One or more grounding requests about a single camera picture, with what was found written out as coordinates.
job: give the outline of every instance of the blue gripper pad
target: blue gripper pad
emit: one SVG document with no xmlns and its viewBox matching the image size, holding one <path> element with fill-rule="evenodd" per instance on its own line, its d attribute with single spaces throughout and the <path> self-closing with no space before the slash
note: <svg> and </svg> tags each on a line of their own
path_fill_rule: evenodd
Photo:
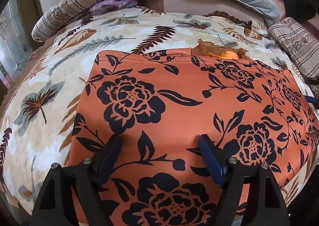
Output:
<svg viewBox="0 0 319 226">
<path fill-rule="evenodd" d="M 223 167 L 220 165 L 217 158 L 202 136 L 200 136 L 198 139 L 198 146 L 214 183 L 218 184 L 221 188 L 224 188 L 226 184 L 226 181 L 224 179 L 224 175 L 226 174 L 225 169 L 223 169 Z"/>
</svg>

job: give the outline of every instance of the metal screw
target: metal screw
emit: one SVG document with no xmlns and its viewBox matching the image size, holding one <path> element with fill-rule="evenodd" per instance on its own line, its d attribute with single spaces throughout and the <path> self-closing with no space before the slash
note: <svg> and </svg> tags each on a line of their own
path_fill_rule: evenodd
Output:
<svg viewBox="0 0 319 226">
<path fill-rule="evenodd" d="M 91 158 L 85 158 L 84 160 L 83 160 L 83 163 L 84 164 L 90 164 L 92 162 L 92 159 Z"/>
<path fill-rule="evenodd" d="M 263 169 L 268 169 L 268 168 L 269 168 L 268 164 L 266 164 L 266 163 L 262 163 L 262 164 L 261 164 L 261 167 L 262 167 Z"/>
<path fill-rule="evenodd" d="M 229 163 L 232 163 L 232 164 L 236 164 L 237 163 L 237 159 L 236 158 L 229 158 L 228 161 L 229 161 Z"/>
<path fill-rule="evenodd" d="M 59 166 L 59 163 L 56 163 L 56 162 L 51 164 L 52 169 L 56 169 L 58 166 Z"/>
</svg>

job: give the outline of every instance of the orange garment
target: orange garment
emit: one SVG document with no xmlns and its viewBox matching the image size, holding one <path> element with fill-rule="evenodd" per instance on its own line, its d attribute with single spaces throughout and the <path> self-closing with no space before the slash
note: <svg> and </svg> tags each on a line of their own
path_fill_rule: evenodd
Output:
<svg viewBox="0 0 319 226">
<path fill-rule="evenodd" d="M 280 186 L 318 145 L 319 123 L 288 70 L 190 51 L 106 50 L 95 59 L 68 165 L 92 157 L 113 133 L 121 135 L 122 151 L 100 193 L 116 226 L 209 225 L 222 190 L 198 149 L 204 133 L 227 157 L 269 164 Z M 245 186 L 238 210 L 247 193 Z"/>
</svg>

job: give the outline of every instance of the leaf-patterned blanket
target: leaf-patterned blanket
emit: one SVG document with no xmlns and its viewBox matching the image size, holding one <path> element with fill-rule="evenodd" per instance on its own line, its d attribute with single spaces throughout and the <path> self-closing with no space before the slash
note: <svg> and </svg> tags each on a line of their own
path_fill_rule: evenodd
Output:
<svg viewBox="0 0 319 226">
<path fill-rule="evenodd" d="M 274 40 L 245 32 L 243 27 L 225 18 L 165 14 L 140 8 L 85 17 L 69 24 L 66 32 L 57 37 L 7 106 L 1 120 L 4 135 L 0 147 L 0 179 L 7 189 L 7 196 L 11 194 L 11 199 L 17 199 L 31 213 L 50 165 L 53 162 L 64 165 L 68 160 L 79 96 L 86 86 L 93 63 L 99 61 L 97 54 L 100 51 L 149 53 L 193 48 L 199 38 L 219 46 L 244 48 L 247 56 L 272 68 L 288 68 L 301 93 L 313 96 L 295 65 L 276 48 Z M 159 65 L 163 65 L 169 73 L 178 72 L 169 63 Z M 117 71 L 105 69 L 103 72 L 114 74 Z M 119 75 L 125 76 L 128 71 L 121 69 L 120 72 Z M 99 78 L 90 80 L 93 87 L 95 79 Z M 319 117 L 318 112 L 313 110 L 313 113 Z M 295 177 L 282 188 L 287 204 L 301 190 L 314 169 L 318 161 L 316 153 L 304 157 L 305 165 L 299 172 L 294 171 Z"/>
</svg>

